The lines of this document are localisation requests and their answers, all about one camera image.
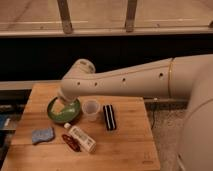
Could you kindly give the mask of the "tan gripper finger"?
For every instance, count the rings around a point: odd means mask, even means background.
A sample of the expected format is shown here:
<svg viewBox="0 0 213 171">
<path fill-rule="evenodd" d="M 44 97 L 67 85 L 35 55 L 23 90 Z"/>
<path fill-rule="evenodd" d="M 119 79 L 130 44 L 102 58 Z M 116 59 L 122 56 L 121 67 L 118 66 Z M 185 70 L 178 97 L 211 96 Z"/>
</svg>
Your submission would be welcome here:
<svg viewBox="0 0 213 171">
<path fill-rule="evenodd" d="M 56 99 L 53 103 L 51 111 L 54 115 L 59 115 L 63 108 L 64 104 L 60 100 Z"/>
</svg>

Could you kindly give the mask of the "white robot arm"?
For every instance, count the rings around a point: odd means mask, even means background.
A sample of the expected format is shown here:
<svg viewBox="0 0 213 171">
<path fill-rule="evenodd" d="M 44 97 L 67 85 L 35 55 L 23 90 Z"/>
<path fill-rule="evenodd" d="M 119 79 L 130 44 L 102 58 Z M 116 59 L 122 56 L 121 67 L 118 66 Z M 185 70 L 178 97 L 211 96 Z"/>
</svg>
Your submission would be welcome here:
<svg viewBox="0 0 213 171">
<path fill-rule="evenodd" d="M 131 96 L 186 99 L 186 116 L 176 153 L 181 171 L 213 171 L 213 54 L 175 57 L 97 73 L 77 60 L 62 77 L 58 98 Z"/>
</svg>

